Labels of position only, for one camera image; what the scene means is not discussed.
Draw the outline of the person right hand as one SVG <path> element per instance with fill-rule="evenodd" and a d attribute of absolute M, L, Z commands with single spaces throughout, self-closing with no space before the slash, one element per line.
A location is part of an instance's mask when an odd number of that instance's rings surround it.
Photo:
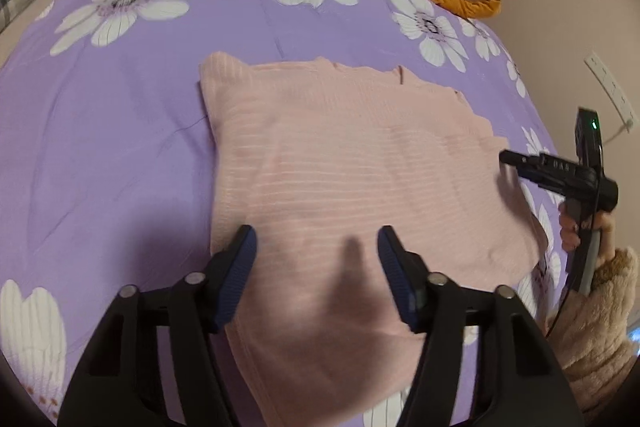
<path fill-rule="evenodd" d="M 590 221 L 587 221 L 584 225 L 578 225 L 568 214 L 565 202 L 559 205 L 559 210 L 562 247 L 567 254 L 574 253 L 580 244 L 578 231 L 581 228 L 589 228 Z M 596 263 L 596 268 L 599 269 L 603 267 L 605 263 L 612 261 L 616 256 L 615 219 L 612 213 L 600 211 L 596 216 L 596 220 L 594 220 L 594 228 L 599 230 L 601 234 L 598 260 Z"/>

